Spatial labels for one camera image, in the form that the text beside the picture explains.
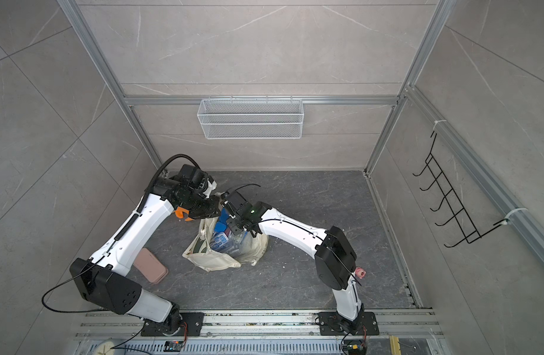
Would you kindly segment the cream canvas tote bag leaves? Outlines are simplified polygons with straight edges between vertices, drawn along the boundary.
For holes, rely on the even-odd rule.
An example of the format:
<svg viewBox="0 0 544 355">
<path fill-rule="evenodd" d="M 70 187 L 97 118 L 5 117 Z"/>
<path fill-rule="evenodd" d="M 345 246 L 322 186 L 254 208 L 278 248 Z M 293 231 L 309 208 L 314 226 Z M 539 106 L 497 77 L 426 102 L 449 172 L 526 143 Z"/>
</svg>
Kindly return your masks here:
<svg viewBox="0 0 544 355">
<path fill-rule="evenodd" d="M 219 217 L 199 220 L 196 237 L 183 252 L 183 257 L 206 272 L 239 268 L 243 264 L 255 266 L 267 251 L 267 235 L 250 232 L 214 233 Z"/>
</svg>

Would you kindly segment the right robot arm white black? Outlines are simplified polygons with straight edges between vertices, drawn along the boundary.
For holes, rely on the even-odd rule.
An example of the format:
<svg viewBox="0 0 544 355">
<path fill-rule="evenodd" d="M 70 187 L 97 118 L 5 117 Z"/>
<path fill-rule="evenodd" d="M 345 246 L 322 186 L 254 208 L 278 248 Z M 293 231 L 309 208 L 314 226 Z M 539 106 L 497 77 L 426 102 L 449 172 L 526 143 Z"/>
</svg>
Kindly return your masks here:
<svg viewBox="0 0 544 355">
<path fill-rule="evenodd" d="M 318 278 L 332 289 L 338 315 L 347 322 L 359 318 L 363 305 L 357 290 L 357 254 L 342 229 L 309 226 L 269 204 L 251 204 L 239 192 L 224 193 L 222 206 L 232 231 L 278 238 L 313 258 Z"/>
</svg>

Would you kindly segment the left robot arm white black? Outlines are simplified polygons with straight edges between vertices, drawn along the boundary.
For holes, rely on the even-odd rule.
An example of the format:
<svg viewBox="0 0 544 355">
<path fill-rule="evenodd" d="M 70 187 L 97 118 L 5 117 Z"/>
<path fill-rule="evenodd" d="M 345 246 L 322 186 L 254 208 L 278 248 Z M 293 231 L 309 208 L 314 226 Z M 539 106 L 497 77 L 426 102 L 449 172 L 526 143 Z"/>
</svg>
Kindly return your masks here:
<svg viewBox="0 0 544 355">
<path fill-rule="evenodd" d="M 191 219 L 216 217 L 217 182 L 188 155 L 173 155 L 154 173 L 136 209 L 91 257 L 69 271 L 81 297 L 96 312 L 130 315 L 159 324 L 180 321 L 179 306 L 145 290 L 127 275 L 161 223 L 179 208 Z"/>
</svg>

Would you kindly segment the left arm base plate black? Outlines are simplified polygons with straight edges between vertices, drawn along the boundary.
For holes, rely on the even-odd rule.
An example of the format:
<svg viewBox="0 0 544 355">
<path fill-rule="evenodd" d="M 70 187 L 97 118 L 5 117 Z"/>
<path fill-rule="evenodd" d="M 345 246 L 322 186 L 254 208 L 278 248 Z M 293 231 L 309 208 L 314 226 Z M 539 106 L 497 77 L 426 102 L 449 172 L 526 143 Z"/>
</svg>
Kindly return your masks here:
<svg viewBox="0 0 544 355">
<path fill-rule="evenodd" d="M 199 337 L 205 314 L 185 312 L 170 314 L 164 322 L 146 320 L 140 335 L 142 337 Z"/>
</svg>

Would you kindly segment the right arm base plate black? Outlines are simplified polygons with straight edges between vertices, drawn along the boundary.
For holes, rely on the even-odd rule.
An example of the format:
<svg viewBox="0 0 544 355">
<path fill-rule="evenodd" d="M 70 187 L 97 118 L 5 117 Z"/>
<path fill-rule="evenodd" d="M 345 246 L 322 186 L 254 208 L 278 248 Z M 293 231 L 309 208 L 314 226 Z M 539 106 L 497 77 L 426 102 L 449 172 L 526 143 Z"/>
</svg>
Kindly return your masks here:
<svg viewBox="0 0 544 355">
<path fill-rule="evenodd" d="M 322 336 L 378 336 L 378 321 L 373 312 L 360 312 L 354 321 L 348 320 L 337 312 L 319 312 L 316 318 Z"/>
</svg>

